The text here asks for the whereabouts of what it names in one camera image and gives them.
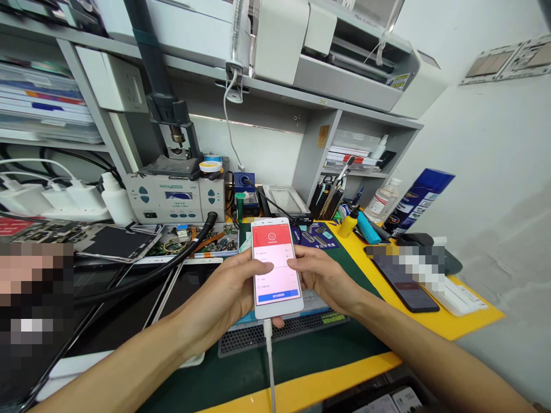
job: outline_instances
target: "white wall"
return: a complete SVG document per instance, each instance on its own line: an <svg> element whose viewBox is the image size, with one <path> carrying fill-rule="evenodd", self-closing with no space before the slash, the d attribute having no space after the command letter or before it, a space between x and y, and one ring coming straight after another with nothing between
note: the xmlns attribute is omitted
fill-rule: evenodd
<svg viewBox="0 0 551 413"><path fill-rule="evenodd" d="M483 50L546 34L537 0L408 0L396 32L451 86L394 177L457 175L413 231L446 235L460 277L507 314L459 344L529 400L551 406L551 76L456 86Z"/></svg>
<svg viewBox="0 0 551 413"><path fill-rule="evenodd" d="M239 172L237 158L230 146L226 120L191 116L203 153L213 152L230 159L230 170ZM303 134L278 131L230 122L231 135L239 159L247 172L255 174L259 184L291 185L297 166ZM170 140L168 126L161 125Z"/></svg>

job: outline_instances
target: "spray bottle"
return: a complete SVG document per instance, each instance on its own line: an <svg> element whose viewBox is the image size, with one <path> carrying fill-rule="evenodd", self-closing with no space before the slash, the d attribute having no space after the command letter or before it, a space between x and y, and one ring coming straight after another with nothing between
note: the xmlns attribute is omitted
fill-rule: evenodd
<svg viewBox="0 0 551 413"><path fill-rule="evenodd" d="M454 178L455 175L447 172L425 169L390 213L383 229L392 238L406 232Z"/></svg>

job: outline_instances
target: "yellow workbench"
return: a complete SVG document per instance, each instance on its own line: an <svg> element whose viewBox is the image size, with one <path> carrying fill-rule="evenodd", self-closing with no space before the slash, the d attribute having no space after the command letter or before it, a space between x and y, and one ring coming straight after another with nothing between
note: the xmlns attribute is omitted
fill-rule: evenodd
<svg viewBox="0 0 551 413"><path fill-rule="evenodd" d="M347 239L338 236L338 226L330 226L330 228L341 245L347 250L350 257L356 261L358 267L360 267L371 284L379 291L380 295L387 303L396 307L404 314L409 315L414 320L417 320L419 323L442 337L448 340L457 340L468 333L479 330L505 317L501 311L493 307L484 298L478 296L474 291L473 293L475 293L477 297L488 304L488 309L479 310L463 317L456 317L442 306L440 306L440 311L436 313L414 314L410 312L403 305L402 301L400 301L379 270L366 256L363 250L365 244L354 234ZM458 285L465 285L454 276L449 278ZM277 410L279 412L292 412L305 409L308 406L347 390L359 383L379 376L399 366L401 363L402 360L400 360L396 354L388 352L331 370L314 373L278 384L275 387ZM202 410L202 412L208 413L226 413L230 411L270 412L270 389L261 390L232 400L231 402Z"/></svg>

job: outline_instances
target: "blue button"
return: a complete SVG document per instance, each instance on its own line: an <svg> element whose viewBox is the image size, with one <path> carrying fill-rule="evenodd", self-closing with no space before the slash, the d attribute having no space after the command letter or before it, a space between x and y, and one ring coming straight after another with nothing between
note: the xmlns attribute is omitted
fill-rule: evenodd
<svg viewBox="0 0 551 413"><path fill-rule="evenodd" d="M258 302L271 301L279 298L294 297L295 295L298 295L298 290L289 290L289 291L282 291L280 293L259 295Z"/></svg>

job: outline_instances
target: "finger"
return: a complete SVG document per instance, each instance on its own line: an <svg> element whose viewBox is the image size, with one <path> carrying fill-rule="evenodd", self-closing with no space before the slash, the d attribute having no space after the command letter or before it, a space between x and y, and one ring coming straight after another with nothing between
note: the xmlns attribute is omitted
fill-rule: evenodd
<svg viewBox="0 0 551 413"><path fill-rule="evenodd" d="M230 268L236 265L245 264L251 259L253 259L253 251L251 248L248 248L240 254L225 259L222 266L224 266L224 268Z"/></svg>
<svg viewBox="0 0 551 413"><path fill-rule="evenodd" d="M281 317L273 317L271 319L271 323L276 327L276 328L283 328L285 327L285 321L283 321L283 318Z"/></svg>
<svg viewBox="0 0 551 413"><path fill-rule="evenodd" d="M299 259L288 259L287 265L296 271L311 271L318 274L325 274L331 270L331 263L328 260L320 259L315 256L305 256Z"/></svg>
<svg viewBox="0 0 551 413"><path fill-rule="evenodd" d="M296 258L302 258L305 256L315 256L318 258L327 258L329 257L324 251L319 248L304 247L304 246L294 246L294 255Z"/></svg>
<svg viewBox="0 0 551 413"><path fill-rule="evenodd" d="M234 266L230 269L234 276L239 280L245 281L247 278L251 278L253 275L267 274L274 269L274 264L263 263L259 260L250 260L245 264Z"/></svg>

